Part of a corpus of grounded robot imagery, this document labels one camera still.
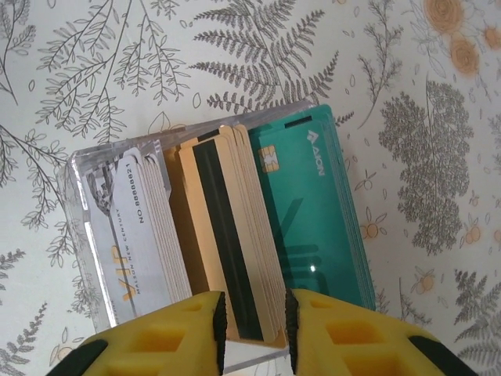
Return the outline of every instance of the floral wallpaper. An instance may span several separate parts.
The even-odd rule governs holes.
[[[499,0],[0,0],[0,375],[92,334],[69,154],[304,98],[337,117],[378,309],[501,374],[499,91]]]

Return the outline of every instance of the fern leaf pattern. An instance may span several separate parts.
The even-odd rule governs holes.
[[[29,328],[17,336],[15,342],[7,342],[5,348],[0,348],[0,374],[25,376],[22,371],[24,364],[30,363],[27,354],[34,350],[34,342],[47,310],[47,303],[41,305],[37,315],[30,322]]]
[[[323,70],[304,76],[307,59],[313,56],[315,29],[325,15],[314,10],[287,30],[295,0],[275,0],[254,4],[234,0],[228,6],[200,13],[195,20],[210,20],[230,30],[203,31],[195,41],[214,45],[242,63],[199,62],[189,68],[222,78],[242,93],[215,93],[207,99],[213,108],[245,113],[310,99],[319,103],[328,99],[337,65],[338,52]],[[337,125],[348,121],[353,111],[337,118]]]
[[[388,313],[389,305],[390,302],[387,300],[384,289],[379,290],[376,293],[376,311],[386,315]]]
[[[499,295],[501,282],[488,292],[487,276],[477,279],[477,273],[455,271],[457,290],[460,293],[456,305],[460,308],[457,324],[469,324],[456,337],[456,342],[473,340],[458,352],[458,357],[471,363],[475,368],[487,368],[480,374],[497,374],[501,365],[501,309]]]
[[[419,325],[421,327],[431,324],[431,318],[427,317],[425,313],[419,312],[414,303],[408,295],[402,292],[402,278],[398,280],[398,287],[400,290],[400,307],[402,315],[400,320],[410,321],[411,324]]]
[[[16,249],[14,253],[9,252],[7,255],[0,255],[0,291],[5,291],[5,285],[2,284],[1,280],[9,278],[7,275],[7,270],[12,269],[14,264],[22,259],[26,253],[20,249]]]
[[[494,136],[496,150],[499,150],[501,149],[501,114],[497,114],[495,117],[489,119],[488,125]],[[501,153],[499,152],[494,154],[494,165],[494,169],[501,175]]]

